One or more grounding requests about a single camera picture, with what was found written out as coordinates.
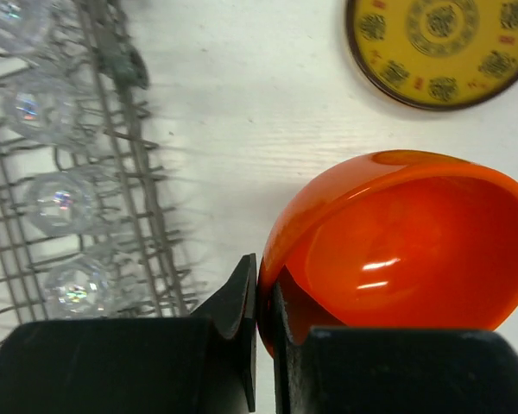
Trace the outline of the yellow patterned plate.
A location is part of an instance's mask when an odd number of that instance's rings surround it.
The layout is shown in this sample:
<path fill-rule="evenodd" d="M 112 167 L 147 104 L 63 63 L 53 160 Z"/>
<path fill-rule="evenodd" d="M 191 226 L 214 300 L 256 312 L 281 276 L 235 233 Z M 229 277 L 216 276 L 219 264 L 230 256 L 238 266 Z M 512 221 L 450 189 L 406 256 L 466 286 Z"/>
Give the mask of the yellow patterned plate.
<path fill-rule="evenodd" d="M 420 110 L 466 109 L 518 81 L 518 1 L 349 1 L 344 36 L 371 84 Z"/>

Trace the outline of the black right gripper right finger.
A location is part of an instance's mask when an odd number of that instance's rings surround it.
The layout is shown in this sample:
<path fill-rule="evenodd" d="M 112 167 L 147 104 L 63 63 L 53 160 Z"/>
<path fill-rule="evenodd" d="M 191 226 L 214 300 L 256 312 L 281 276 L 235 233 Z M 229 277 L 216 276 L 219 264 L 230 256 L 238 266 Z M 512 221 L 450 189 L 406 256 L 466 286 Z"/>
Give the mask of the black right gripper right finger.
<path fill-rule="evenodd" d="M 279 413 L 518 413 L 518 355 L 483 330 L 313 325 L 297 343 L 294 288 L 273 292 Z"/>

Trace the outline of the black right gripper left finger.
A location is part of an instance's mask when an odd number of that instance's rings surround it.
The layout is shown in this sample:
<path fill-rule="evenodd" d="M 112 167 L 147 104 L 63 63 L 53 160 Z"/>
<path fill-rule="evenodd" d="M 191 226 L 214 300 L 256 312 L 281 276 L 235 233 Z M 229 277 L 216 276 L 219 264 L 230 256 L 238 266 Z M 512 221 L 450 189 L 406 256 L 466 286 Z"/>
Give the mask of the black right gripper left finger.
<path fill-rule="evenodd" d="M 187 317 L 50 320 L 0 347 L 0 413 L 251 413 L 256 256 Z"/>

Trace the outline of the orange bowl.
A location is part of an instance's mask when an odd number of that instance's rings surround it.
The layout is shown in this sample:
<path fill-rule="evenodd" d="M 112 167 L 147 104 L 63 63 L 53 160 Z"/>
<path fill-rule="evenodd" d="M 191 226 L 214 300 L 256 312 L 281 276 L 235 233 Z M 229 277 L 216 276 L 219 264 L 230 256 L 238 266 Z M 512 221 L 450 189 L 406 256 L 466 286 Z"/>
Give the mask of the orange bowl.
<path fill-rule="evenodd" d="M 518 182 L 424 151 L 346 160 L 303 187 L 270 230 L 258 278 L 267 349 L 283 271 L 348 326 L 496 329 L 518 306 Z"/>

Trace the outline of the grey wire dish rack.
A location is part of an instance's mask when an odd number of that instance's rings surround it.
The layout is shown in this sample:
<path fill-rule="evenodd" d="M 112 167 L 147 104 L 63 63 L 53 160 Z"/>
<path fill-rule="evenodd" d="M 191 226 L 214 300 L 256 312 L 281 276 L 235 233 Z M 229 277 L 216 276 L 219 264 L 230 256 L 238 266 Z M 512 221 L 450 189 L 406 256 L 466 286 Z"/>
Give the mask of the grey wire dish rack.
<path fill-rule="evenodd" d="M 198 303 L 149 86 L 120 2 L 0 1 L 0 347 L 25 323 Z"/>

